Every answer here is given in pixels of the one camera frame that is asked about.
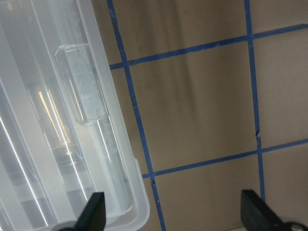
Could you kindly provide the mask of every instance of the silver bolt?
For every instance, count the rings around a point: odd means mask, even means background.
[[[293,224],[291,226],[291,229],[292,229],[292,231],[304,231],[304,228],[300,225],[297,225],[297,224]]]

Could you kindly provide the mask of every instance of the plastic container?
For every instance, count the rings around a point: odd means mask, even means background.
[[[74,222],[105,192],[105,230],[149,202],[90,1],[0,0],[0,231]]]

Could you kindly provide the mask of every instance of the transparent storage box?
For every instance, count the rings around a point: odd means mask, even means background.
[[[104,192],[105,230],[149,202],[91,2],[0,0],[0,231],[74,223]]]

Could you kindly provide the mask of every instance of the black object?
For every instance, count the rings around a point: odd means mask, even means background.
[[[253,190],[242,190],[241,220],[247,231],[308,231],[303,224],[283,223]]]
[[[106,225],[105,196],[94,192],[74,227],[58,231],[103,231]]]

